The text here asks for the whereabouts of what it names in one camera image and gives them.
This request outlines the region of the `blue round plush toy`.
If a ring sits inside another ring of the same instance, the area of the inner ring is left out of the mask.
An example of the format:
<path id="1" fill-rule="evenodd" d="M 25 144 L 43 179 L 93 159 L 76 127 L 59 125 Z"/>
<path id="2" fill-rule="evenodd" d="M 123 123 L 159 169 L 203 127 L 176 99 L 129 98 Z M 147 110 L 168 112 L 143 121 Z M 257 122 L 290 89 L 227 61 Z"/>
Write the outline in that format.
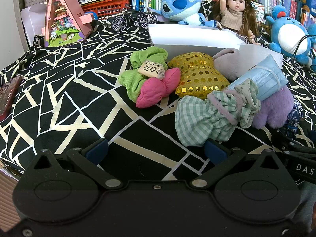
<path id="1" fill-rule="evenodd" d="M 308 28 L 296 19 L 287 16 L 285 7 L 282 5 L 275 6 L 272 9 L 272 15 L 267 16 L 266 20 L 272 25 L 269 48 L 310 68 L 312 56 Z"/>

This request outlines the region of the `white cardboard box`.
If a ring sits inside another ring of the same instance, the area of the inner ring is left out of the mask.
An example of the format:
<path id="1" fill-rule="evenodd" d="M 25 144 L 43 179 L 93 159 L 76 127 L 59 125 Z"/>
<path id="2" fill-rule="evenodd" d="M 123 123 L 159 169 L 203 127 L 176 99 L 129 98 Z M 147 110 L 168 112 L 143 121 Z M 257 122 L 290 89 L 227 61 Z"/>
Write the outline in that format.
<path id="1" fill-rule="evenodd" d="M 178 55 L 201 52 L 214 56 L 223 49 L 239 49 L 245 39 L 236 33 L 212 27 L 180 24 L 149 25 L 151 45 L 163 48 L 168 53 L 167 60 Z"/>

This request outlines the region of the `brown haired doll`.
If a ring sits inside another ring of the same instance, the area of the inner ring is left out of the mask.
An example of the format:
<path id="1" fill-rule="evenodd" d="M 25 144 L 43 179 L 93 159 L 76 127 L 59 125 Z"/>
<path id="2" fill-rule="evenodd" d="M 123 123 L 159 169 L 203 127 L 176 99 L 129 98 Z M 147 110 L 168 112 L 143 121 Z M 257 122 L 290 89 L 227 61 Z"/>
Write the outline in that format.
<path id="1" fill-rule="evenodd" d="M 223 28 L 246 36 L 252 44 L 257 44 L 259 34 L 256 11 L 251 0 L 218 0 L 212 7 L 213 18 Z"/>

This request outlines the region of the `light blue mask roll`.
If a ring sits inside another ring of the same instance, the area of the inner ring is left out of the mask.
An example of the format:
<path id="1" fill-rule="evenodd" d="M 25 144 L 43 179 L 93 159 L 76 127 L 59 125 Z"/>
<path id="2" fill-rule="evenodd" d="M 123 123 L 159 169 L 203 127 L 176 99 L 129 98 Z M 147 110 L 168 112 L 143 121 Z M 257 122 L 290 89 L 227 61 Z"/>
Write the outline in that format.
<path id="1" fill-rule="evenodd" d="M 264 101 L 287 85 L 287 77 L 282 72 L 272 55 L 252 67 L 245 74 L 236 79 L 227 88 L 233 90 L 246 79 L 251 79 L 257 86 L 257 98 Z"/>

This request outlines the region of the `green plaid fabric bow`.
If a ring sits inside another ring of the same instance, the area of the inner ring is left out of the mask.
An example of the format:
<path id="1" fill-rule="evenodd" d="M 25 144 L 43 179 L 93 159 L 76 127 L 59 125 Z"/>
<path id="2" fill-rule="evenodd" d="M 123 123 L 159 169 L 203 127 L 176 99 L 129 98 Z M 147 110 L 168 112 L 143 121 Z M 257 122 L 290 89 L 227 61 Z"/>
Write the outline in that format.
<path id="1" fill-rule="evenodd" d="M 184 96 L 175 112 L 175 129 L 183 146 L 202 146 L 208 139 L 228 141 L 237 125 L 249 128 L 261 109 L 257 85 L 246 79 L 233 89 L 215 90 L 202 100 Z"/>

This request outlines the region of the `gold sequin bow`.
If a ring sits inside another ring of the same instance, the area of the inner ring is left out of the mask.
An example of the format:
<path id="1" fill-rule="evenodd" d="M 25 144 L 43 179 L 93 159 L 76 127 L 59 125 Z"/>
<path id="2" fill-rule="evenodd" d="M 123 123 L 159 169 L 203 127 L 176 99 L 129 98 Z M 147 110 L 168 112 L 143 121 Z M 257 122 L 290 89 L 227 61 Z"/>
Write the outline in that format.
<path id="1" fill-rule="evenodd" d="M 230 85 L 214 66 L 210 55 L 192 52 L 178 55 L 169 61 L 170 68 L 179 68 L 181 80 L 175 93 L 179 97 L 195 96 L 202 100 L 213 91 L 221 91 Z"/>

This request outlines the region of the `navy floral fabric bow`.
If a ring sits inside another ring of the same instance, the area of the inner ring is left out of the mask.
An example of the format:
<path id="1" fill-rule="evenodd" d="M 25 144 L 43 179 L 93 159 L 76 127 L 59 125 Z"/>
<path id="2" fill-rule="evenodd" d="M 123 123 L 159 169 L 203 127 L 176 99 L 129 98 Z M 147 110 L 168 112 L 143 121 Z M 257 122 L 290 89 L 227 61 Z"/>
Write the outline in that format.
<path id="1" fill-rule="evenodd" d="M 306 117 L 305 111 L 301 102 L 293 95 L 293 107 L 289 112 L 285 124 L 280 128 L 280 131 L 288 138 L 295 139 L 299 123 L 304 121 Z"/>

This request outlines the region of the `blue Stitch plush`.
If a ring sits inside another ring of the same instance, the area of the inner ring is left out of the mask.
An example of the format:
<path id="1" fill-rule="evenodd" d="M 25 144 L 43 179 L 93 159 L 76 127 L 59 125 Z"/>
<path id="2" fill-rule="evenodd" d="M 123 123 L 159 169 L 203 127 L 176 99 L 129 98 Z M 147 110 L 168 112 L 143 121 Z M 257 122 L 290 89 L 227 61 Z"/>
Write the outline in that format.
<path id="1" fill-rule="evenodd" d="M 162 0 L 161 9 L 148 8 L 157 15 L 159 22 L 175 22 L 180 25 L 220 27 L 216 20 L 207 20 L 199 12 L 203 0 Z"/>

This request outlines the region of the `Doraemon plush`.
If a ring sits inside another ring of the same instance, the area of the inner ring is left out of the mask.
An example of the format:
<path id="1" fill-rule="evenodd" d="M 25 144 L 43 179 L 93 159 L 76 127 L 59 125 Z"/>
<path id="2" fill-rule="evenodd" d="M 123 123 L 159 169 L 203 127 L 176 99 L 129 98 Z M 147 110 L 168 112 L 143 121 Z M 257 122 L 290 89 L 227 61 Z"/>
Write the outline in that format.
<path id="1" fill-rule="evenodd" d="M 309 39 L 311 40 L 311 56 L 312 56 L 312 64 L 311 64 L 311 70 L 315 72 L 315 45 L 316 45 L 316 24 L 311 24 L 308 27 L 308 34 L 310 35 Z"/>

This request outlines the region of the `black white patterned cloth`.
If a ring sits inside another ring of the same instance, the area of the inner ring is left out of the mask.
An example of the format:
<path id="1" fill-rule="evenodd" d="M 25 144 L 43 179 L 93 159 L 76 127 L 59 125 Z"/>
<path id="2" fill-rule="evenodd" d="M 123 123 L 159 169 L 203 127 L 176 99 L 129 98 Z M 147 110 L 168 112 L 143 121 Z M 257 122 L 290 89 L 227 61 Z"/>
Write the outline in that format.
<path id="1" fill-rule="evenodd" d="M 177 137 L 176 94 L 139 109 L 119 84 L 131 53 L 149 46 L 147 31 L 99 25 L 86 41 L 36 46 L 3 69 L 1 82 L 23 81 L 1 122 L 1 162 L 23 173 L 42 148 L 60 154 L 105 138 L 101 167 L 116 177 L 193 179 L 212 168 L 202 147 Z"/>

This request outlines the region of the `purple fuzzy plush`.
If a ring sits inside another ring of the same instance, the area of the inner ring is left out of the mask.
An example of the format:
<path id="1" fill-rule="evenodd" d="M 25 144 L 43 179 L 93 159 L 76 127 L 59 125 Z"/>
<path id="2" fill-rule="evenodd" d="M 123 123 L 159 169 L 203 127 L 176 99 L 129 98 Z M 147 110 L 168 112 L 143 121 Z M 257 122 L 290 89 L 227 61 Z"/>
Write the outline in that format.
<path id="1" fill-rule="evenodd" d="M 254 116 L 252 126 L 256 129 L 268 124 L 271 128 L 280 128 L 287 121 L 293 108 L 293 95 L 287 86 L 261 102 L 260 111 Z"/>

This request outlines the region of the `red plastic basket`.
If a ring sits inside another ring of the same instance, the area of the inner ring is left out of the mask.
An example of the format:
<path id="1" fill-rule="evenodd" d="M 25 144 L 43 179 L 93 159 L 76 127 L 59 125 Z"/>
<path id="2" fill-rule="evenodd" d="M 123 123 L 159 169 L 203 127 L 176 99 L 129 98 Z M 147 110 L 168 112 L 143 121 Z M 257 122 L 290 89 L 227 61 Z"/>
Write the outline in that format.
<path id="1" fill-rule="evenodd" d="M 100 0 L 92 3 L 82 4 L 84 12 L 94 12 L 98 20 L 104 20 L 119 14 L 131 0 Z"/>

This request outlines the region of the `pale pink plush toy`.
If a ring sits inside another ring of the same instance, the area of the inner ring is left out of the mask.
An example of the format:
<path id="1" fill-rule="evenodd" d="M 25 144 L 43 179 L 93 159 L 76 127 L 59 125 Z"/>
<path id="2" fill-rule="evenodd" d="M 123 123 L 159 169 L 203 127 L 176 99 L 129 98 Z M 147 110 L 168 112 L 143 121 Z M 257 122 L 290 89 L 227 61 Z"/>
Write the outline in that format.
<path id="1" fill-rule="evenodd" d="M 213 56 L 214 67 L 226 79 L 234 81 L 256 65 L 244 50 L 228 48 Z"/>

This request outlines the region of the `miniature metal bicycle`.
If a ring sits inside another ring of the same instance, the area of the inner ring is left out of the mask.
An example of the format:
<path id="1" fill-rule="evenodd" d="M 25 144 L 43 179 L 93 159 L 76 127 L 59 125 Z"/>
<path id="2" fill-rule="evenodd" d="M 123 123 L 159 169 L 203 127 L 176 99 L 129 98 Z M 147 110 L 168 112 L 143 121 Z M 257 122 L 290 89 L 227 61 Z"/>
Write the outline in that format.
<path id="1" fill-rule="evenodd" d="M 157 22 L 157 16 L 152 12 L 138 11 L 132 5 L 126 4 L 122 10 L 122 14 L 113 18 L 111 28 L 115 32 L 125 31 L 131 26 L 148 29 L 149 25 L 155 25 Z"/>

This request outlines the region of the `green pink fabric bow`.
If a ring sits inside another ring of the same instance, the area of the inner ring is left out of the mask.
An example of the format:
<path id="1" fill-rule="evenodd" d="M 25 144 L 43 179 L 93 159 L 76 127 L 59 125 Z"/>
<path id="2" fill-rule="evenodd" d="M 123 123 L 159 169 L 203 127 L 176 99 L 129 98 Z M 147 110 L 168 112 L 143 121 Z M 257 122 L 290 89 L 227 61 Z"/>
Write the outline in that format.
<path id="1" fill-rule="evenodd" d="M 138 108 L 148 108 L 169 96 L 177 88 L 180 79 L 180 69 L 169 69 L 166 64 L 168 53 L 165 49 L 149 47 L 135 51 L 130 56 L 131 68 L 118 77 L 118 82 L 126 88 L 130 100 Z M 141 75 L 138 68 L 145 60 L 160 63 L 165 68 L 165 78 L 149 78 Z"/>

